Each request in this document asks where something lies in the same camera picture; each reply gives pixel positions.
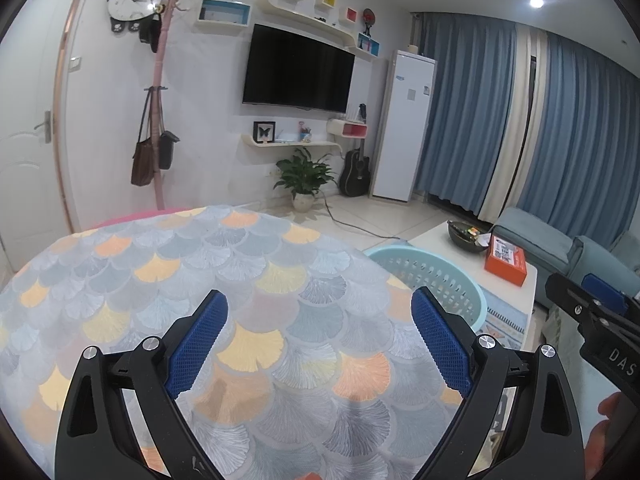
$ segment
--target red cardboard box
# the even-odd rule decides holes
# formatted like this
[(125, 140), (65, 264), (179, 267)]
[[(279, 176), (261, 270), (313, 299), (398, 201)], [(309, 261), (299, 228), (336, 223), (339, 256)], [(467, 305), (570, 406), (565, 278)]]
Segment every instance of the red cardboard box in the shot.
[(517, 286), (522, 286), (527, 277), (527, 261), (524, 251), (501, 238), (491, 236), (486, 252), (484, 270), (500, 276)]

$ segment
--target human hand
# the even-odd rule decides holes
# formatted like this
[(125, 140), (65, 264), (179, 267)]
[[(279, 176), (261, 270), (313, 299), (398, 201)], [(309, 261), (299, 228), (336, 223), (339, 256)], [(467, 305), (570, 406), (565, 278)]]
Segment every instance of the human hand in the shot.
[(586, 480), (591, 480), (602, 467), (604, 462), (605, 436), (609, 429), (609, 419), (616, 411), (620, 401), (620, 392), (617, 392), (598, 405), (598, 413), (606, 416), (606, 420), (601, 420), (591, 430), (587, 445), (584, 447), (584, 469)]

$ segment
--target white flower pot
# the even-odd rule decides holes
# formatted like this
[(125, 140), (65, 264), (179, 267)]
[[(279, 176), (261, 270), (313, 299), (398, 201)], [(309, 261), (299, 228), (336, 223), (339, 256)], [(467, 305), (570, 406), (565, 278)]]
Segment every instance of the white flower pot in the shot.
[(304, 195), (302, 193), (296, 193), (293, 196), (293, 209), (299, 213), (306, 213), (311, 209), (316, 197), (313, 195)]

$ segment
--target ceiling light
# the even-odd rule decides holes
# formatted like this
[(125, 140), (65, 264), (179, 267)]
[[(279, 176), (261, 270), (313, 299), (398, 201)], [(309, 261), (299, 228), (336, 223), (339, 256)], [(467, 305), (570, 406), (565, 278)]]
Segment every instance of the ceiling light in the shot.
[(540, 7), (542, 7), (545, 4), (544, 0), (530, 0), (529, 1), (529, 5), (531, 7), (533, 7), (534, 9), (539, 9)]

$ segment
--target potted plant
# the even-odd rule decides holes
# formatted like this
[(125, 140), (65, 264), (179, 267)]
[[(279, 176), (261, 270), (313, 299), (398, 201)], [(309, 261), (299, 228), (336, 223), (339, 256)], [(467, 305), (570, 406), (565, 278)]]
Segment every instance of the potted plant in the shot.
[(276, 166), (282, 174), (273, 189), (284, 186), (291, 190), (293, 209), (300, 213), (306, 213), (316, 201), (316, 193), (322, 184), (334, 181), (331, 167), (322, 160), (327, 155), (313, 160), (311, 153), (306, 148), (296, 148), (291, 158), (285, 158), (276, 162)]

